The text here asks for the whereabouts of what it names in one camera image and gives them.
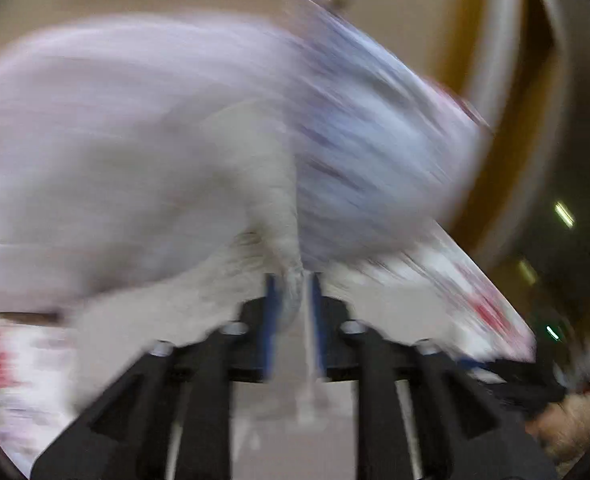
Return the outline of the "cream knitted sweater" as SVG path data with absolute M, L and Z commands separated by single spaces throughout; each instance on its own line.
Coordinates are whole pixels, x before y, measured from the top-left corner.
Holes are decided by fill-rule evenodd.
M 222 174 L 204 182 L 157 248 L 146 282 L 89 301 L 74 321 L 76 362 L 69 402 L 82 410 L 146 344 L 194 342 L 278 282 L 276 324 L 301 305 L 295 170 L 283 116 L 264 101 L 214 113 L 200 125 Z

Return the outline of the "floral quilted bedspread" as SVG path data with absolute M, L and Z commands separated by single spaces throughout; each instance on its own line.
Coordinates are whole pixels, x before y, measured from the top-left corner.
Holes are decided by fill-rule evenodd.
M 0 315 L 0 445 L 22 472 L 94 396 L 151 342 L 199 340 L 263 292 L 267 263 L 246 232 L 197 268 L 123 290 L 68 312 L 60 322 Z M 442 229 L 410 252 L 334 266 L 328 296 L 392 339 L 440 341 L 479 361 L 531 360 L 526 322 Z M 348 479 L 353 472 L 353 397 L 316 366 L 312 313 L 303 307 L 276 342 L 273 378 L 234 392 L 237 479 Z

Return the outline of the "pale pink pillow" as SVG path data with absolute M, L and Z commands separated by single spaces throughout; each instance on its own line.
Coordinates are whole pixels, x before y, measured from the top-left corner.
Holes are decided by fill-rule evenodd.
M 292 40 L 258 16 L 124 14 L 2 51 L 0 312 L 150 281 L 162 239 L 224 168 L 200 125 L 246 101 L 282 114 Z

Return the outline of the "lavender print pillow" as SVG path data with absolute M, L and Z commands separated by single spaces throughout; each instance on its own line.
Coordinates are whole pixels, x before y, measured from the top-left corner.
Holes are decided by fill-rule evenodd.
M 470 189 L 486 122 L 347 21 L 339 0 L 293 0 L 289 26 L 286 122 L 304 265 L 421 243 Z

